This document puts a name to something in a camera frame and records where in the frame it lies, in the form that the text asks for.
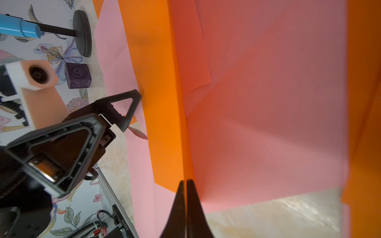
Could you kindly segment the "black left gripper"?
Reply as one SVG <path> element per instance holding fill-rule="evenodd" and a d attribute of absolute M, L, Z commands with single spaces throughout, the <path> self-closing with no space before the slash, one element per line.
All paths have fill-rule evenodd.
<path fill-rule="evenodd" d="M 92 105 L 125 132 L 141 101 L 134 89 Z M 90 114 L 34 130 L 1 146 L 1 208 L 51 207 L 82 182 L 115 139 L 102 116 Z"/>

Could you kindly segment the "orange paper sheet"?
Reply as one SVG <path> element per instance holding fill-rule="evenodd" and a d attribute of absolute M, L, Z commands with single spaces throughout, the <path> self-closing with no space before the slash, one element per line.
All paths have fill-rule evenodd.
<path fill-rule="evenodd" d="M 381 235 L 381 3 L 347 3 L 348 238 Z"/>

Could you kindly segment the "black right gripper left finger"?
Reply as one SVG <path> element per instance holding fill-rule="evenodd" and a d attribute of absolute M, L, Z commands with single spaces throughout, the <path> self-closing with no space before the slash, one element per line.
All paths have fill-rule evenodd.
<path fill-rule="evenodd" d="M 180 181 L 172 209 L 166 226 L 160 238 L 186 237 L 186 205 L 184 195 L 184 181 Z"/>

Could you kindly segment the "large pink paper sheet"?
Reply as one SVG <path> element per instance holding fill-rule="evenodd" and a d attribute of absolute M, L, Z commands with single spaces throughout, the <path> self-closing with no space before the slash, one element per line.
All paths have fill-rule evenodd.
<path fill-rule="evenodd" d="M 95 29 L 95 43 L 105 90 L 109 96 L 138 88 L 118 1 L 104 1 Z M 141 238 L 160 237 L 175 194 L 155 184 L 148 141 L 131 130 L 121 135 L 121 145 L 112 143 L 108 162 L 112 188 L 133 215 Z"/>

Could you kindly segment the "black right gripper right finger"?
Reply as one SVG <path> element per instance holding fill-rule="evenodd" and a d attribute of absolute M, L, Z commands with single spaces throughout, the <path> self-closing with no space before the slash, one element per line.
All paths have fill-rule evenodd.
<path fill-rule="evenodd" d="M 187 180 L 187 238 L 214 238 L 206 221 L 195 183 Z"/>

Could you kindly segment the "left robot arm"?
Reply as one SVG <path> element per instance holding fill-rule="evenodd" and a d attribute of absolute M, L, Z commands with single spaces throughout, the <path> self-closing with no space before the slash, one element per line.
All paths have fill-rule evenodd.
<path fill-rule="evenodd" d="M 41 235 L 52 220 L 52 198 L 99 177 L 94 165 L 116 137 L 111 127 L 126 131 L 140 101 L 137 90 L 108 96 L 2 146 L 1 237 Z"/>

